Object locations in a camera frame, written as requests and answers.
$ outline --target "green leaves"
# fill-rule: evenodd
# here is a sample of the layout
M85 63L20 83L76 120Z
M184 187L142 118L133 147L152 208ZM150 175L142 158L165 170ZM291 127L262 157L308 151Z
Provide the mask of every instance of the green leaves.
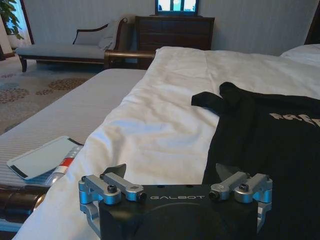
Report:
M21 27L18 24L18 18L14 15L16 9L12 4L16 3L17 2L15 0L0 0L0 15L4 24L6 34L14 34L17 39L24 39L19 34L19 29L21 29Z

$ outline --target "striped mattress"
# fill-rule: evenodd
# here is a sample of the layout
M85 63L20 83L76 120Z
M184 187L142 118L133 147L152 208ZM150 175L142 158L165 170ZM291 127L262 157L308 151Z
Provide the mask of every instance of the striped mattress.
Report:
M51 172L25 181L7 161L66 135L84 144L87 137L117 107L145 70L109 69L100 72L10 131L0 135L0 184L42 184Z

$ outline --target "black screw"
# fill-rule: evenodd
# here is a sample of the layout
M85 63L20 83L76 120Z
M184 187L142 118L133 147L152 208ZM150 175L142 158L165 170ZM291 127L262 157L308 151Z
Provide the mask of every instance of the black screw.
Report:
M248 184L245 184L245 183L241 183L239 185L239 189L242 191L242 192L248 192L249 191L249 185Z
M147 199L147 194L145 192L140 192L138 193L138 195L136 196L136 200L139 203L144 202Z
M209 198L212 200L212 201L218 201L220 199L220 194L219 192L217 191L211 191L209 193Z
M117 192L117 186L115 186L115 185L108 185L108 187L106 189L111 194L114 194Z

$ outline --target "pillow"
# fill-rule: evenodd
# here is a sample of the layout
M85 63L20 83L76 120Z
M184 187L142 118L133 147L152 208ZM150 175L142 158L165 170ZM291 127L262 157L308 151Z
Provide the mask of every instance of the pillow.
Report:
M292 61L320 67L320 44L303 45L285 51L280 57Z
M117 23L115 21L111 21L108 26L106 27L102 38L100 39L98 46L99 48L106 50L109 49L109 47L113 43L113 38L115 34L115 28Z

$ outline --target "black fabric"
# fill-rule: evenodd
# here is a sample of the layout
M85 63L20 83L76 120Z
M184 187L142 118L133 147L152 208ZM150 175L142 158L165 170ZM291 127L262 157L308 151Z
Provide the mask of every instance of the black fabric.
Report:
M230 82L220 95L192 97L192 105L219 116L203 184L221 181L217 163L268 174L272 210L259 239L320 239L320 100L254 93Z

